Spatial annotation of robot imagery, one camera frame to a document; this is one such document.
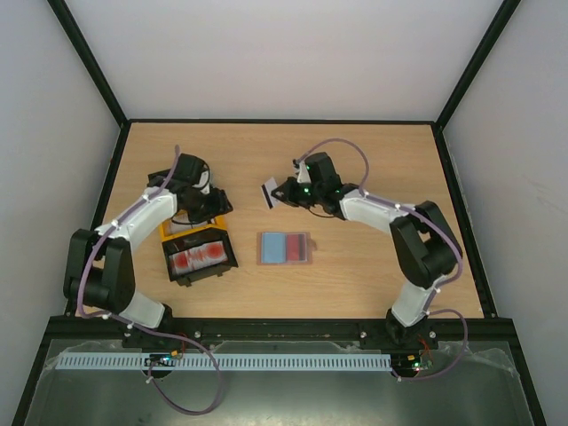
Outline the white credit card black stripe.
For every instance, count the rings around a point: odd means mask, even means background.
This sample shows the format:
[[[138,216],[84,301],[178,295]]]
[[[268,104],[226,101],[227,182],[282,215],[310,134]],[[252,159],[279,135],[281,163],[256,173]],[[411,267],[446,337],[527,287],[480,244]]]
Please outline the white credit card black stripe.
[[[270,177],[267,181],[261,184],[262,195],[264,196],[268,209],[274,209],[280,205],[280,201],[272,195],[272,191],[276,188],[277,182],[274,177]]]

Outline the red credit card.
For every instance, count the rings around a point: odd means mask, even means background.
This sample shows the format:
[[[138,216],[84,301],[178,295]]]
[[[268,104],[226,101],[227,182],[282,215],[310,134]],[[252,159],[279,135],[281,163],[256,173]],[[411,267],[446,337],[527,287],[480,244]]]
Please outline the red credit card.
[[[305,262],[307,259],[304,233],[289,233],[286,236],[286,259],[288,262]]]

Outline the brown leather card holder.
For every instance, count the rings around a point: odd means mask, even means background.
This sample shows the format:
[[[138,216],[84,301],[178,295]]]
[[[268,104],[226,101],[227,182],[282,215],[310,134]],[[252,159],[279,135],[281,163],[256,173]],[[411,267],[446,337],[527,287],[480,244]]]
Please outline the brown leather card holder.
[[[259,265],[311,264],[317,243],[309,233],[260,232],[256,261]]]

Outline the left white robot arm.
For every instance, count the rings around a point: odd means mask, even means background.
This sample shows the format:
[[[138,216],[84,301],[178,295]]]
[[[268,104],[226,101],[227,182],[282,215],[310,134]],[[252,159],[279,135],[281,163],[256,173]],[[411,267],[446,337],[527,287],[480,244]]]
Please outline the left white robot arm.
[[[146,189],[125,211],[72,235],[63,284],[72,312],[162,327],[171,309],[137,291],[135,251],[158,231],[170,281],[189,287],[220,277],[238,265],[225,223],[232,210],[225,191],[213,186],[210,166],[177,153],[169,169],[149,174]]]

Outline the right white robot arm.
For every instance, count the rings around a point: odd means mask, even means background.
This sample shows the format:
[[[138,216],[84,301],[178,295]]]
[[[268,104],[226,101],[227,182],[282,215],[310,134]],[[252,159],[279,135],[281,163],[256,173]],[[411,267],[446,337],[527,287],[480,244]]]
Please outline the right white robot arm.
[[[387,311],[385,328],[393,345],[407,347],[422,330],[441,287],[462,274],[462,249],[441,209],[433,201],[400,204],[344,183],[326,153],[308,155],[294,166],[296,174],[269,191],[275,200],[293,208],[320,206],[331,217],[392,238],[406,281]]]

